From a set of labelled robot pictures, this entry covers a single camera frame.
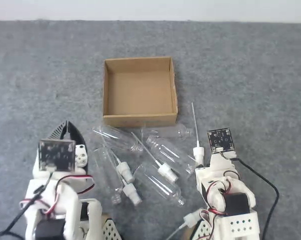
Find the white 3d-printed part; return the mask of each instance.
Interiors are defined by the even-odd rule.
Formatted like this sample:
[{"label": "white 3d-printed part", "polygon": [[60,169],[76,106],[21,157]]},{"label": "white 3d-printed part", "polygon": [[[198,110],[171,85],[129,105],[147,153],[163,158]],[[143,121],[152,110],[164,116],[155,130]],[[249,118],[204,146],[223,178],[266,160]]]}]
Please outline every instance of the white 3d-printed part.
[{"label": "white 3d-printed part", "polygon": [[222,239],[256,236],[260,233],[259,220],[255,211],[236,216],[221,217],[218,219],[218,225],[224,237]]},{"label": "white 3d-printed part", "polygon": [[203,238],[204,236],[209,236],[211,233],[212,227],[210,223],[206,220],[201,220],[199,222],[198,228],[195,231],[191,240],[197,240],[199,238]]},{"label": "white 3d-printed part", "polygon": [[112,219],[107,219],[102,228],[102,234],[104,235],[105,240],[122,240]]},{"label": "white 3d-printed part", "polygon": [[78,168],[83,168],[87,165],[88,157],[85,150],[85,145],[76,145],[75,148],[75,164]]}]

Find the white wall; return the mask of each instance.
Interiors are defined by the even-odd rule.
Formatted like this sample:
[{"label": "white wall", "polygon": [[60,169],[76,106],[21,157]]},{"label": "white wall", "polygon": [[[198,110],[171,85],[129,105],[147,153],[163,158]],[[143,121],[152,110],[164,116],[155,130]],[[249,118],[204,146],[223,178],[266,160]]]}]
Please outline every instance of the white wall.
[{"label": "white wall", "polygon": [[301,23],[301,0],[0,0],[0,20]]}]

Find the black cable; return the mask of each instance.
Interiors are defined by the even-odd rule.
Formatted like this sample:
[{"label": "black cable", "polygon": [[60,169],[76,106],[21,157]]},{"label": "black cable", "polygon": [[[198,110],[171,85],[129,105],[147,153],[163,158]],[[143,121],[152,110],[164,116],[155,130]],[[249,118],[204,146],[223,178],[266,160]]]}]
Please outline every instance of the black cable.
[{"label": "black cable", "polygon": [[241,180],[240,175],[239,175],[237,172],[235,172],[235,171],[232,171],[232,170],[224,171],[224,173],[222,174],[224,177],[225,177],[225,173],[233,173],[233,174],[236,174],[237,177],[238,177],[238,180]]},{"label": "black cable", "polygon": [[269,210],[269,213],[268,213],[268,216],[267,216],[267,220],[266,220],[266,223],[265,223],[265,226],[264,226],[264,230],[262,232],[262,237],[261,237],[261,240],[265,240],[265,236],[266,236],[266,232],[267,232],[267,229],[269,227],[269,224],[270,224],[270,220],[271,220],[271,217],[273,215],[273,212],[274,212],[274,209],[277,205],[277,202],[279,201],[280,199],[280,192],[278,191],[277,187],[272,184],[270,181],[268,181],[264,176],[262,176],[261,174],[259,174],[257,171],[255,171],[252,167],[250,167],[249,165],[247,165],[245,162],[243,162],[241,159],[239,158],[231,158],[230,160],[232,161],[239,161],[244,167],[248,168],[250,171],[252,171],[255,175],[257,175],[258,177],[260,177],[262,180],[264,180],[268,185],[270,185],[276,192],[276,199],[273,203],[273,205],[271,206],[270,210]]},{"label": "black cable", "polygon": [[49,184],[51,178],[52,178],[52,175],[53,173],[51,172],[48,179],[47,179],[47,182],[45,183],[45,185],[41,185],[39,188],[37,188],[35,191],[34,191],[34,196],[32,197],[32,199],[26,204],[25,207],[22,208],[22,210],[17,214],[17,216],[11,221],[11,223],[8,225],[8,227],[6,227],[5,230],[3,231],[0,231],[0,237],[1,236],[5,236],[5,235],[11,235],[11,236],[14,236],[15,238],[18,238],[18,239],[24,239],[23,237],[21,237],[20,235],[14,233],[14,232],[11,232],[11,229],[14,227],[14,225],[18,222],[18,220],[23,216],[23,214],[26,212],[26,210],[35,203],[36,200],[40,199],[42,196],[41,194],[45,191],[47,185]]}]

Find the brown cardboard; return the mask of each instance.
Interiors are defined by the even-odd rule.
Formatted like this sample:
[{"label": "brown cardboard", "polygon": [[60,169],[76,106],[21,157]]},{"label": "brown cardboard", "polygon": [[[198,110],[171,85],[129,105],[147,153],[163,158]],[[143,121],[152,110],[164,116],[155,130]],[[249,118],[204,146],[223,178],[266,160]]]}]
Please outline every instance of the brown cardboard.
[{"label": "brown cardboard", "polygon": [[178,113],[171,57],[106,59],[103,120],[114,127],[168,126]]}]

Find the mounting plate with holes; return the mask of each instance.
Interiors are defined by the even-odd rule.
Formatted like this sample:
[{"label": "mounting plate with holes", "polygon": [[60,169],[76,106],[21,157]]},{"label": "mounting plate with holes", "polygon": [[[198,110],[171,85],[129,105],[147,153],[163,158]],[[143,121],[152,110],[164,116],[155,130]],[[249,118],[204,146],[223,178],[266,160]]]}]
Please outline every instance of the mounting plate with holes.
[{"label": "mounting plate with holes", "polygon": [[122,240],[116,229],[115,223],[111,218],[106,220],[105,225],[102,228],[102,234],[104,235],[105,240]]},{"label": "mounting plate with holes", "polygon": [[223,235],[229,236],[229,239],[260,233],[257,212],[254,210],[247,214],[221,217],[216,222],[221,228]]},{"label": "mounting plate with holes", "polygon": [[207,220],[202,219],[196,225],[190,239],[197,240],[199,238],[204,238],[205,236],[209,236],[211,230],[212,230],[211,224]]},{"label": "mounting plate with holes", "polygon": [[211,153],[234,151],[234,143],[229,127],[207,132]]}]

